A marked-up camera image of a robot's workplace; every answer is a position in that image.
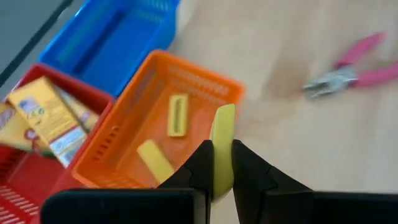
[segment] red basket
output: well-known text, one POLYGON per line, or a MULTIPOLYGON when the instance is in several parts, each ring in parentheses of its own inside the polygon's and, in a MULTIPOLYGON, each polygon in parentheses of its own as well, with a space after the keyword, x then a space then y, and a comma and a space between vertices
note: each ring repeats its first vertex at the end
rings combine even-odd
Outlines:
MULTIPOLYGON (((15 88, 43 76, 100 114, 89 135, 95 133, 113 106, 112 96, 42 64, 34 65, 15 88)), ((85 145, 67 169, 56 159, 0 145, 0 223, 39 223, 40 206, 50 195, 84 187, 70 172, 85 145)))

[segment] blue basket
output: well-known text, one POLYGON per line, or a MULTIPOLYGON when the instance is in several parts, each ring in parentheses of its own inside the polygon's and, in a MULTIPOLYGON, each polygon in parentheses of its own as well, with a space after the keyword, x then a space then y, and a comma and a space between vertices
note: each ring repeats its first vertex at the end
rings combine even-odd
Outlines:
POLYGON ((179 0, 89 0, 40 61, 117 98, 147 54, 175 36, 179 0))

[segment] metal pliers jaw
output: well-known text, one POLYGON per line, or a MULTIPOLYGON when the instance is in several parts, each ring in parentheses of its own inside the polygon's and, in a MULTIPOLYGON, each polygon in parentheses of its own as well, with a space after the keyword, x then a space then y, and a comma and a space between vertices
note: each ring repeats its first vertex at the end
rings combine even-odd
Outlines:
POLYGON ((304 90, 309 98, 330 95, 348 88, 358 80, 353 66, 345 66, 329 72, 319 78, 310 80, 304 85, 304 90))

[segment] plastic basket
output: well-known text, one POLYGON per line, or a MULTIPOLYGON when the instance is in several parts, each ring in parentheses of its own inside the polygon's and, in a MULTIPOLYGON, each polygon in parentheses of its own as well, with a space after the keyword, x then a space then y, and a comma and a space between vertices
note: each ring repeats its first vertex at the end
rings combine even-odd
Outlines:
POLYGON ((147 54, 167 49, 179 0, 90 0, 40 61, 118 97, 147 54))
POLYGON ((159 183, 137 155, 153 139, 177 170, 210 135, 219 106, 239 104, 244 87, 163 51, 151 53, 73 169, 89 187, 141 188, 159 183), (188 133, 167 136, 169 97, 188 93, 188 133))
MULTIPOLYGON (((34 65, 15 88, 42 76, 100 114, 98 123, 89 136, 94 134, 111 110, 113 97, 45 65, 34 65)), ((56 159, 0 146, 0 223, 29 223, 52 192, 82 187, 81 183, 71 177, 70 172, 83 149, 84 145, 68 168, 64 169, 56 159)))

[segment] orange basket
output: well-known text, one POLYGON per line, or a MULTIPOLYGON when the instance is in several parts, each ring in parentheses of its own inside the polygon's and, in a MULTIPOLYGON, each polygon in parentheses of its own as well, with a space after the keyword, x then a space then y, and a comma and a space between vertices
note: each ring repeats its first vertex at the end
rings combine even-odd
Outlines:
POLYGON ((177 170, 209 138, 217 108, 239 104, 244 87, 166 52, 152 52, 130 81, 114 109, 91 136, 72 175, 88 187, 158 187, 137 148, 153 139, 177 170), (188 131, 167 135, 169 98, 187 93, 188 131))

